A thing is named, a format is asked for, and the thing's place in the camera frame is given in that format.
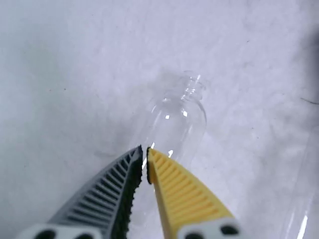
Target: screw hole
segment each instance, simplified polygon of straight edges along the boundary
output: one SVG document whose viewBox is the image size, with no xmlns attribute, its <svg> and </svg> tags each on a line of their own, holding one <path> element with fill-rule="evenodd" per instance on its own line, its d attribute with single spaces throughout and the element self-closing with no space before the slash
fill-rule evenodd
<svg viewBox="0 0 319 239">
<path fill-rule="evenodd" d="M 77 236 L 75 239 L 94 239 L 94 238 L 90 234 L 81 234 L 81 235 Z"/>
<path fill-rule="evenodd" d="M 231 225 L 222 226 L 220 228 L 220 230 L 224 235 L 237 235 L 237 234 L 239 234 L 238 230 L 234 226 L 231 226 Z"/>
<path fill-rule="evenodd" d="M 54 238 L 55 238 L 55 231 L 48 229 L 38 233 L 38 235 L 36 235 L 34 239 L 54 239 Z"/>
<path fill-rule="evenodd" d="M 198 233 L 190 233 L 185 236 L 185 239 L 204 239 L 202 235 Z"/>
</svg>

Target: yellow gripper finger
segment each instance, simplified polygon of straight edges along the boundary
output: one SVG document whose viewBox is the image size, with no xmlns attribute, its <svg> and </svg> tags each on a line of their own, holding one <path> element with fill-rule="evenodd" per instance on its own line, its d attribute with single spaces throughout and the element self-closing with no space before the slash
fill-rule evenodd
<svg viewBox="0 0 319 239">
<path fill-rule="evenodd" d="M 240 226 L 194 175 L 148 148 L 148 181 L 155 187 L 165 239 L 241 239 Z"/>
</svg>

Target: black rubber edge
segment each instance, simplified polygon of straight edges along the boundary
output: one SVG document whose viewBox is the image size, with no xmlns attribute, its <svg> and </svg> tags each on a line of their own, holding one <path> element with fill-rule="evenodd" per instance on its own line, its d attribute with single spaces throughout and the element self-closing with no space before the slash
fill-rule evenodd
<svg viewBox="0 0 319 239">
<path fill-rule="evenodd" d="M 152 184 L 151 179 L 150 179 L 150 163 L 149 163 L 149 149 L 150 148 L 151 147 L 148 147 L 148 149 L 146 151 L 146 157 L 147 157 L 146 170 L 147 170 L 148 182 L 149 182 L 149 184 Z"/>
</svg>

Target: transparent plastic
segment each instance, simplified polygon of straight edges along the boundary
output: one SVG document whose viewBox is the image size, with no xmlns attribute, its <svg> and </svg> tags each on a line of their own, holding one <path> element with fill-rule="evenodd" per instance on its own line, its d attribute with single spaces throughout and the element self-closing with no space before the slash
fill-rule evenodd
<svg viewBox="0 0 319 239">
<path fill-rule="evenodd" d="M 206 113 L 200 102 L 204 89 L 201 75 L 186 71 L 175 88 L 148 105 L 131 145 L 142 144 L 143 150 L 155 148 L 188 166 L 206 129 Z"/>
<path fill-rule="evenodd" d="M 319 237 L 319 127 L 312 130 L 284 224 L 283 239 Z"/>
<path fill-rule="evenodd" d="M 206 114 L 200 103 L 205 86 L 201 76 L 187 71 L 173 89 L 155 98 L 148 107 L 132 145 L 155 148 L 189 167 L 206 129 Z M 143 179 L 133 201 L 128 238 L 163 238 L 154 188 Z"/>
</svg>

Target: bottle mouth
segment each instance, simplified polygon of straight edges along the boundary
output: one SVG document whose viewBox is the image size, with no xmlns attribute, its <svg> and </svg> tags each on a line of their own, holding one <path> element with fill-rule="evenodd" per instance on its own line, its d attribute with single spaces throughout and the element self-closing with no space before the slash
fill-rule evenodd
<svg viewBox="0 0 319 239">
<path fill-rule="evenodd" d="M 201 100 L 202 93 L 206 90 L 202 76 L 193 71 L 184 71 L 182 78 L 185 79 L 185 94 L 197 100 Z"/>
<path fill-rule="evenodd" d="M 187 79 L 188 83 L 196 85 L 202 90 L 206 90 L 206 86 L 204 84 L 205 81 L 202 79 L 202 76 L 200 74 L 190 70 L 184 71 L 183 73 L 183 78 Z"/>
</svg>

